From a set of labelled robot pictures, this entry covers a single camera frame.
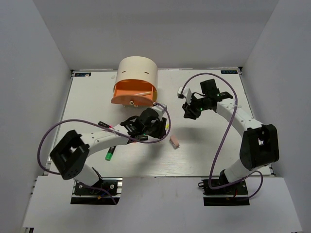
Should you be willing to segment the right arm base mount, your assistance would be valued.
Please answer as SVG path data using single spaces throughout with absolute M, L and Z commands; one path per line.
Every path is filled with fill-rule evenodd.
M 208 179 L 201 180 L 198 187 L 203 191 L 204 206 L 249 206 L 246 182 L 234 184 L 222 189 L 211 189 Z

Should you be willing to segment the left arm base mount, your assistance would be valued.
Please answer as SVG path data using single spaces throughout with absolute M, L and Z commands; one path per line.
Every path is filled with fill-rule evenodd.
M 121 197 L 122 178 L 104 178 L 88 188 L 75 181 L 71 204 L 77 205 L 116 205 Z

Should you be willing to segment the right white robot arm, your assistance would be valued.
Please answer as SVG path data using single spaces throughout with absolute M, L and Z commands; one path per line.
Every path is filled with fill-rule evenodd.
M 216 153 L 219 154 L 230 130 L 234 128 L 242 138 L 239 158 L 230 167 L 224 169 L 219 176 L 219 186 L 224 193 L 232 193 L 237 183 L 247 178 L 258 168 L 262 168 L 279 160 L 277 129 L 274 125 L 265 125 L 255 120 L 239 105 L 236 92 L 220 92 L 214 79 L 200 83 L 201 97 L 198 99 L 189 88 L 179 88 L 177 96 L 184 99 L 184 118 L 196 120 L 203 111 L 212 110 L 228 121 L 228 126 Z

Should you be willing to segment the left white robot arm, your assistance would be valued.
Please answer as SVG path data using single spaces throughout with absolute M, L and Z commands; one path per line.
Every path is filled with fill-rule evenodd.
M 103 182 L 95 169 L 86 165 L 89 156 L 102 150 L 131 144 L 143 143 L 143 136 L 149 136 L 159 142 L 167 136 L 164 117 L 167 107 L 156 104 L 145 109 L 139 116 L 94 133 L 67 132 L 50 153 L 54 165 L 63 180 L 75 180 L 86 185 L 93 194 L 102 190 Z

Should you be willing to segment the orange drawer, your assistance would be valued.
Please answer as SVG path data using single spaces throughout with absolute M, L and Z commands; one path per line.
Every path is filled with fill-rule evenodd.
M 152 92 L 148 96 L 135 96 L 136 93 Z M 157 100 L 157 89 L 149 82 L 143 80 L 122 80 L 115 84 L 111 99 L 112 104 L 151 106 Z

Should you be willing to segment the green highlighter marker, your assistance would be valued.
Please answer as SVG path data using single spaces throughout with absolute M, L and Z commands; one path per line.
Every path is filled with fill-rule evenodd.
M 106 161 L 111 161 L 115 149 L 116 149 L 116 146 L 110 147 L 110 148 L 109 148 L 109 150 L 108 150 L 108 152 L 107 152 L 107 154 L 106 154 L 106 156 L 105 156 L 105 160 L 106 160 Z

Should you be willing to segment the pink highlighter marker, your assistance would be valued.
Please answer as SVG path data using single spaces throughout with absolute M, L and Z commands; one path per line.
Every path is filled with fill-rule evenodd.
M 104 123 L 102 121 L 99 121 L 98 125 L 101 126 L 101 127 L 107 128 L 107 129 L 112 129 L 112 126 L 110 126 L 109 124 L 106 124 L 106 123 Z

